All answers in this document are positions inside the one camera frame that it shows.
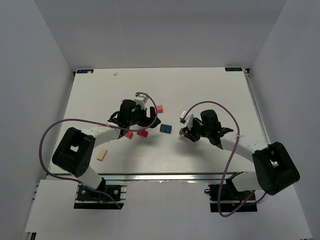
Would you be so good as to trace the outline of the brown wood block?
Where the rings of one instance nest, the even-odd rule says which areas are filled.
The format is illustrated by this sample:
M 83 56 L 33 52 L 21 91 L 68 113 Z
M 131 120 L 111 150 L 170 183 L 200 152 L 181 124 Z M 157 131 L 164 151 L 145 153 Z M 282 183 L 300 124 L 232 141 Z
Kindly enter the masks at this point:
M 184 135 L 185 134 L 185 130 L 184 130 L 184 128 L 181 128 L 180 130 L 179 130 L 179 135 L 181 136 L 181 135 Z

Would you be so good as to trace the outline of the blue wood block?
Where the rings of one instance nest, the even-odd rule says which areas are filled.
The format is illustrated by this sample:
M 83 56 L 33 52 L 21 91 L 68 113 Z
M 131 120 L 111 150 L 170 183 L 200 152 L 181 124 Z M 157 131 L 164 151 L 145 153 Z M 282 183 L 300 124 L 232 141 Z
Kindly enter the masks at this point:
M 172 126 L 168 124 L 161 124 L 160 132 L 170 134 L 172 132 Z

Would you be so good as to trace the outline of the natural wood block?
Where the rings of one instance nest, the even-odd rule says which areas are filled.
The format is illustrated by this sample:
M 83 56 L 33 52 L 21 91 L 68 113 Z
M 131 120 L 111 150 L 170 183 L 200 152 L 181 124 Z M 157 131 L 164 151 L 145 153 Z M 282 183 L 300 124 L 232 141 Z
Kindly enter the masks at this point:
M 100 151 L 98 152 L 97 156 L 96 156 L 96 159 L 100 162 L 102 162 L 107 154 L 108 150 L 104 147 L 102 147 L 100 149 Z

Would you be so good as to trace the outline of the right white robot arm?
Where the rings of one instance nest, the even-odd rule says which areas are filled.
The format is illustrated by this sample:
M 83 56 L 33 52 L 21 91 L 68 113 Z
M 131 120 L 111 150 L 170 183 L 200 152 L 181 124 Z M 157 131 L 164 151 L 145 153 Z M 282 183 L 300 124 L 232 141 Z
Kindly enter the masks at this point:
M 254 171 L 237 173 L 226 180 L 237 192 L 262 190 L 274 196 L 300 180 L 300 173 L 282 143 L 248 141 L 233 129 L 223 127 L 212 109 L 201 112 L 200 116 L 183 111 L 180 122 L 185 127 L 180 135 L 192 142 L 206 138 L 213 146 L 233 152 L 254 165 Z

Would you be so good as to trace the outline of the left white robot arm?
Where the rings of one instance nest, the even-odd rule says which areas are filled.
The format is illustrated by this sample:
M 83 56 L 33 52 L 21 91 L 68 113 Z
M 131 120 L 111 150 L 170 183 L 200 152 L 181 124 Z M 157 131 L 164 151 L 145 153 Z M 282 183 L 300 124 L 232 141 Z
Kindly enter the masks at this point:
M 160 123 L 156 106 L 149 108 L 147 116 L 144 100 L 125 99 L 106 124 L 99 123 L 97 127 L 88 129 L 68 128 L 52 156 L 52 163 L 93 191 L 104 192 L 106 180 L 90 167 L 94 149 L 121 139 L 132 126 L 153 129 Z

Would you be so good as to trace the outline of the orange arch block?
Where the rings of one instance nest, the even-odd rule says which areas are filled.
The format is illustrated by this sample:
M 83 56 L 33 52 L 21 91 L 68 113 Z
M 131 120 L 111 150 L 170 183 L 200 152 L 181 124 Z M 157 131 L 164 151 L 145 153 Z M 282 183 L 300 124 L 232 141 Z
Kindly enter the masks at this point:
M 127 138 L 129 138 L 129 139 L 131 139 L 132 137 L 133 137 L 133 132 L 132 131 L 128 131 L 126 134 L 125 134 L 125 136 L 127 137 Z

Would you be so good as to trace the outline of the red roof block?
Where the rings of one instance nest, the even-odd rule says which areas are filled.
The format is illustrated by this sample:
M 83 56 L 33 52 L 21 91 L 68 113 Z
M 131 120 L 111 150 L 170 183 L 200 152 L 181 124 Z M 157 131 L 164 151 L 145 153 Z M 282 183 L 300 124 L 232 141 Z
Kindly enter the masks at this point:
M 138 136 L 147 138 L 149 133 L 144 129 L 144 130 L 139 130 L 139 131 L 137 131 L 136 134 L 137 134 Z

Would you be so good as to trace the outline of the orange cube centre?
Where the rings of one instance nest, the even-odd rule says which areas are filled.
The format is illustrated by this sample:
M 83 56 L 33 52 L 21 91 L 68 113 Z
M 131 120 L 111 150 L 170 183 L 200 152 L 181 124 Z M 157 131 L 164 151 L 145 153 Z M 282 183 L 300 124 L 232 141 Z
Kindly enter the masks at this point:
M 157 111 L 158 111 L 158 113 L 163 113 L 163 111 L 164 111 L 163 106 L 162 105 L 158 105 L 157 106 Z

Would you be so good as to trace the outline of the right blue table label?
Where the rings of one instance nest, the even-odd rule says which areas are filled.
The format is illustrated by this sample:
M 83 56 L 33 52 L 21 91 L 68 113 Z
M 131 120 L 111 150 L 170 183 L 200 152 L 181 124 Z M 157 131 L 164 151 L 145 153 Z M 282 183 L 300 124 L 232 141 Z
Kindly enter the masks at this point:
M 225 67 L 226 72 L 242 72 L 243 69 L 241 67 Z

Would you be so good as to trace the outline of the blue table label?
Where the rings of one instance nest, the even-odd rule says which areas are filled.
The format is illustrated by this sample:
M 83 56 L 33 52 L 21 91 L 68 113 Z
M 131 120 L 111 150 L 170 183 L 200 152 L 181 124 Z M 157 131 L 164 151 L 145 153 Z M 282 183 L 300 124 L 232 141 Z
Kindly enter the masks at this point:
M 241 67 L 225 67 L 226 72 L 242 72 L 243 69 Z
M 76 74 L 92 74 L 93 72 L 93 69 L 78 69 Z

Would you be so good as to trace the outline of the left blue table label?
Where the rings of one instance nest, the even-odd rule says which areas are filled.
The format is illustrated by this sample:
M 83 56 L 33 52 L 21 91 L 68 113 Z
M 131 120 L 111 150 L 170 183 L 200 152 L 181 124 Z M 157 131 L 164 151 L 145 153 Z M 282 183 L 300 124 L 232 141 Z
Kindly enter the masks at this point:
M 93 72 L 93 69 L 78 69 L 76 74 L 92 74 Z

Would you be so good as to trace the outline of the aluminium table rail front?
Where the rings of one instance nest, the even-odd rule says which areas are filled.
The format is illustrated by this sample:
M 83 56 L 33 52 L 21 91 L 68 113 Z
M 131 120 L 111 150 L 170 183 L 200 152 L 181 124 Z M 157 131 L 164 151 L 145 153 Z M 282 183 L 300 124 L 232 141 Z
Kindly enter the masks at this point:
M 106 181 L 215 181 L 222 178 L 221 173 L 198 173 L 198 174 L 101 174 Z

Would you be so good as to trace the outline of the aluminium table rail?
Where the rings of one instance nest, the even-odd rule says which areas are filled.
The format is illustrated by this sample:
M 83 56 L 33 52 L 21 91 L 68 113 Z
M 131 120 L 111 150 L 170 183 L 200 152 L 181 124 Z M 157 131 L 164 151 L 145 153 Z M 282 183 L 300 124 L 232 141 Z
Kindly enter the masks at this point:
M 198 173 L 198 174 L 101 174 L 106 181 L 215 181 L 222 178 L 221 173 Z
M 267 144 L 270 144 L 271 143 L 270 137 L 268 135 L 268 131 L 266 129 L 266 125 L 265 125 L 265 122 L 264 122 L 264 119 L 262 116 L 262 112 L 261 112 L 261 108 L 260 108 L 260 105 L 258 102 L 257 94 L 255 92 L 255 89 L 253 88 L 250 70 L 251 70 L 250 68 L 243 69 L 244 77 L 245 77 L 247 87 L 248 87 L 248 90 L 249 90 L 249 93 L 251 96 L 251 100 L 252 100 L 252 103 L 253 103 L 257 118 L 258 118 L 258 122 L 259 122 L 259 125 L 261 128 L 261 131 L 262 131 L 263 138 Z

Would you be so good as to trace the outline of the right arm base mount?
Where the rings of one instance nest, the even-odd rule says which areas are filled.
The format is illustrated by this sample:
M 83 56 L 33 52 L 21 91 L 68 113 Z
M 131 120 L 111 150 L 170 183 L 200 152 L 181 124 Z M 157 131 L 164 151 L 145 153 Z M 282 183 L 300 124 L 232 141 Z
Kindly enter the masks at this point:
M 210 212 L 218 213 L 218 184 L 211 184 L 205 190 L 204 193 L 209 196 L 210 200 Z M 221 198 L 220 198 L 220 208 L 221 211 L 225 214 L 232 212 L 234 209 L 238 207 L 238 205 L 242 204 L 244 200 L 250 195 L 251 191 L 237 191 L 236 189 L 232 189 L 232 187 L 224 184 L 222 186 Z M 237 211 L 242 213 L 251 213 L 257 212 L 257 204 L 256 196 L 253 194 L 250 199 Z

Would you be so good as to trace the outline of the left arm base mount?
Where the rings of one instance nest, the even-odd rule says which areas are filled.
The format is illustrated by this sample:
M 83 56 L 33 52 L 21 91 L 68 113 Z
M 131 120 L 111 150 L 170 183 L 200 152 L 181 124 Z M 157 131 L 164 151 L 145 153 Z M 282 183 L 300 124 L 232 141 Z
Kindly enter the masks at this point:
M 79 210 L 120 210 L 124 206 L 127 194 L 126 185 L 110 185 L 105 186 L 105 192 L 109 194 L 117 205 L 105 194 L 96 193 L 88 190 L 83 185 L 79 185 L 77 188 L 74 209 Z

